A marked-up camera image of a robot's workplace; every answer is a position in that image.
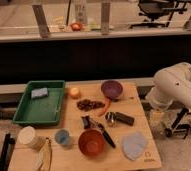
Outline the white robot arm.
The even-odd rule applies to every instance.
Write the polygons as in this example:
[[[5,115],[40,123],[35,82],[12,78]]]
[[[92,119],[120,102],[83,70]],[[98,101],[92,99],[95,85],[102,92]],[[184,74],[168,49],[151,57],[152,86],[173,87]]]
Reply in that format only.
[[[153,77],[154,86],[146,95],[152,108],[168,109],[174,100],[191,109],[191,64],[181,62],[162,68]]]

